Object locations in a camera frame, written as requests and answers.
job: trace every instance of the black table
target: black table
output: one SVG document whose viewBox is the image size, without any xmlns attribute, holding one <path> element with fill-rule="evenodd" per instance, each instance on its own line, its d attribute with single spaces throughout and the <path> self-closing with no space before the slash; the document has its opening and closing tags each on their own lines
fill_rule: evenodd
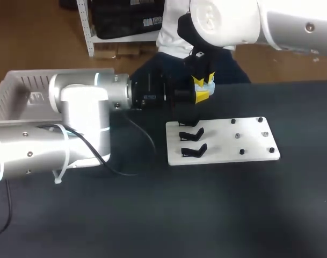
<svg viewBox="0 0 327 258">
<path fill-rule="evenodd" d="M 327 257 L 327 82 L 223 85 L 202 119 L 264 116 L 277 162 L 169 167 L 164 111 L 112 118 L 112 159 L 102 167 L 12 180 L 13 221 L 2 257 Z M 0 183 L 0 227 L 7 214 Z"/>
</svg>

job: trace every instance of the white plastic basket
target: white plastic basket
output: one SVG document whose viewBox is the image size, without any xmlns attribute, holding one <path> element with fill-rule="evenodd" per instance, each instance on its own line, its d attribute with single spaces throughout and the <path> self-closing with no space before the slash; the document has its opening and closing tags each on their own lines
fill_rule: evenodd
<svg viewBox="0 0 327 258">
<path fill-rule="evenodd" d="M 9 71 L 0 83 L 0 125 L 61 121 L 49 102 L 49 81 L 63 73 L 114 73 L 109 69 L 56 69 Z"/>
</svg>

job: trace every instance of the robotic arm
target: robotic arm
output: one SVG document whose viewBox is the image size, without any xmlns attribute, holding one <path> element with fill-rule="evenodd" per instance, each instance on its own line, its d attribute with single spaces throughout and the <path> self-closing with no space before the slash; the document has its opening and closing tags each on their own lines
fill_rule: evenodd
<svg viewBox="0 0 327 258">
<path fill-rule="evenodd" d="M 213 46 L 268 44 L 327 56 L 327 0 L 191 0 L 191 17 Z"/>
<path fill-rule="evenodd" d="M 191 0 L 191 12 L 179 19 L 179 35 L 194 46 L 186 63 L 189 81 L 171 82 L 157 71 L 137 81 L 128 75 L 59 74 L 51 78 L 51 107 L 94 147 L 110 158 L 109 112 L 158 108 L 166 102 L 198 103 L 208 98 L 212 60 L 224 46 L 268 44 L 277 50 L 327 55 L 327 0 Z M 0 127 L 0 181 L 45 170 L 60 183 L 68 168 L 92 167 L 95 153 L 62 125 L 50 130 Z"/>
</svg>

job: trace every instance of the wooden floor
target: wooden floor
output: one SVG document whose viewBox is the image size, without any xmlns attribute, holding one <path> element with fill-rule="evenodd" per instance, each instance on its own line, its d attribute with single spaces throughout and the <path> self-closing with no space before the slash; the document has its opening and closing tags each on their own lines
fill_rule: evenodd
<svg viewBox="0 0 327 258">
<path fill-rule="evenodd" d="M 0 81 L 15 69 L 114 67 L 131 74 L 149 58 L 90 58 L 78 12 L 60 9 L 58 0 L 0 0 Z M 236 59 L 253 82 L 327 79 L 327 57 L 242 46 Z"/>
</svg>

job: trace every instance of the white shirt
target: white shirt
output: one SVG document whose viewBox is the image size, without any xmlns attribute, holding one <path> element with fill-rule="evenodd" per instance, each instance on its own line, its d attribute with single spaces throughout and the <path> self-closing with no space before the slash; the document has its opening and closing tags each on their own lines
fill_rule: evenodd
<svg viewBox="0 0 327 258">
<path fill-rule="evenodd" d="M 186 58 L 193 46 L 178 35 L 178 19 L 190 9 L 190 0 L 165 0 L 162 29 L 158 34 L 156 45 L 159 52 Z"/>
</svg>

